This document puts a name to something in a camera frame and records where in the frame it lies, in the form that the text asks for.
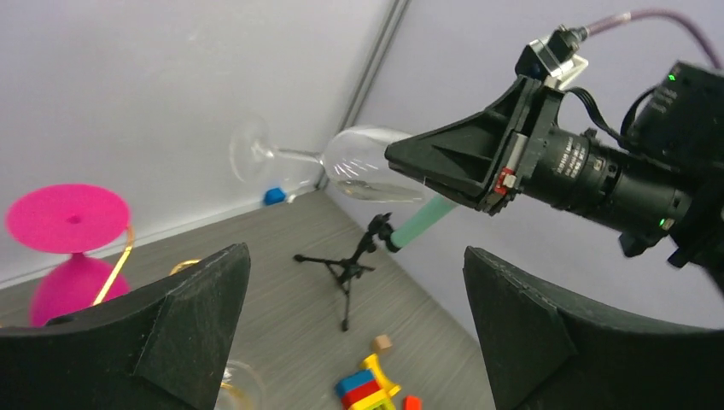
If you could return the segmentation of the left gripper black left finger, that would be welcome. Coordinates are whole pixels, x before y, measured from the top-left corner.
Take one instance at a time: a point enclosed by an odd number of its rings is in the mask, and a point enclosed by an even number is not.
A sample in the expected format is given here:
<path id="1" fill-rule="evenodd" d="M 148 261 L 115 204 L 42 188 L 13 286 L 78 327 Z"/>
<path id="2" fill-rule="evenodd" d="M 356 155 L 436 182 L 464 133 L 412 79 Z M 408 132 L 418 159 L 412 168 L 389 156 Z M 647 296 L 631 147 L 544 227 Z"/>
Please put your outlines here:
<path id="1" fill-rule="evenodd" d="M 2 328 L 2 408 L 213 408 L 249 276 L 235 243 L 45 326 Z"/>

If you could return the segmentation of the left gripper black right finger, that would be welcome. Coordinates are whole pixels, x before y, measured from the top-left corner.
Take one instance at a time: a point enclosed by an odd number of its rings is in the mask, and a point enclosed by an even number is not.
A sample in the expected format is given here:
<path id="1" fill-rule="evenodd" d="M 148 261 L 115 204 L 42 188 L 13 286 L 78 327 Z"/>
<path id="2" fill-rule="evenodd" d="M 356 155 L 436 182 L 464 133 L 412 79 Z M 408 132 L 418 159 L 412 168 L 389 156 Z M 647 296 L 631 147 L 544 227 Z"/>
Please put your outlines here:
<path id="1" fill-rule="evenodd" d="M 720 409 L 723 333 L 630 313 L 464 253 L 498 409 Z"/>

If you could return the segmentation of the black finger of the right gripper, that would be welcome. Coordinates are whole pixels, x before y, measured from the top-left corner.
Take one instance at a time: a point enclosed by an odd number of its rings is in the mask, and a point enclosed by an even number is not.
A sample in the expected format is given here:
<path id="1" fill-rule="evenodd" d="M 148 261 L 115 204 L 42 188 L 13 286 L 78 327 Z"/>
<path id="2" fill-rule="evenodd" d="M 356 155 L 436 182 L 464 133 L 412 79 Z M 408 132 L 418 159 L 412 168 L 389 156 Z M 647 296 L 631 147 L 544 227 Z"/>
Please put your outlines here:
<path id="1" fill-rule="evenodd" d="M 476 211 L 500 211 L 510 203 L 510 193 L 500 194 L 494 190 L 494 171 L 499 168 L 474 165 L 462 171 L 421 167 L 418 173 L 426 186 L 459 205 Z"/>
<path id="2" fill-rule="evenodd" d="M 410 177 L 484 180 L 525 85 L 525 79 L 516 79 L 482 111 L 390 144 L 385 159 L 391 168 Z"/>

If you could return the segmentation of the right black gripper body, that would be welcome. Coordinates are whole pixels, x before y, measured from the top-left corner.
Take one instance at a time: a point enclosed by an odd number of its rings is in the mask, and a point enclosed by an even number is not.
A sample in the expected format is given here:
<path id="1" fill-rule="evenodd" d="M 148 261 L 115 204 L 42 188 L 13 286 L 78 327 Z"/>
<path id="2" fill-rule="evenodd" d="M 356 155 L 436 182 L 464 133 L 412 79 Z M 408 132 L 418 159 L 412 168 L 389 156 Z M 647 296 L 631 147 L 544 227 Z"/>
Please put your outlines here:
<path id="1" fill-rule="evenodd" d="M 595 126 L 574 133 L 558 125 L 565 97 L 584 104 Z M 518 77 L 481 112 L 496 142 L 488 159 L 482 212 L 495 215 L 517 195 L 638 238 L 673 232 L 692 203 L 688 183 L 670 171 L 600 143 L 608 131 L 593 97 Z"/>

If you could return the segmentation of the clear stemless wine glass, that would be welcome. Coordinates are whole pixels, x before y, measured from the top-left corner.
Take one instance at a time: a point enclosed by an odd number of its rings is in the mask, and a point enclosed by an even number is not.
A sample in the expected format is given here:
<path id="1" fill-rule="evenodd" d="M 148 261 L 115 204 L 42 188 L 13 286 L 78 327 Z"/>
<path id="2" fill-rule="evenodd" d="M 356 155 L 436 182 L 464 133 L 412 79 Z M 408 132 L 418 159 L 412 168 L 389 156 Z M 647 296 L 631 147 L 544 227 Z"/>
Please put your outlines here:
<path id="1" fill-rule="evenodd" d="M 248 364 L 229 360 L 214 410 L 263 410 L 266 408 L 266 389 L 260 376 Z"/>

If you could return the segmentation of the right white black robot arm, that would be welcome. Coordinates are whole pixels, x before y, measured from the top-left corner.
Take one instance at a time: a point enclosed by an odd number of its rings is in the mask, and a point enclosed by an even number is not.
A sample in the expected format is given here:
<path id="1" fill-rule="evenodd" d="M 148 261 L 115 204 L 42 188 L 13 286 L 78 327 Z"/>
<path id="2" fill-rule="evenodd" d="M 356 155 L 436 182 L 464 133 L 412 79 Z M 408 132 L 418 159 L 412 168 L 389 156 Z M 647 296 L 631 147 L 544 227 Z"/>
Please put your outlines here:
<path id="1" fill-rule="evenodd" d="M 564 92 L 525 75 L 473 114 L 385 150 L 389 167 L 445 198 L 497 214 L 523 194 L 619 233 L 634 257 L 670 237 L 673 267 L 723 282 L 721 73 L 676 63 L 611 130 L 593 96 L 578 97 L 593 126 L 558 125 Z"/>

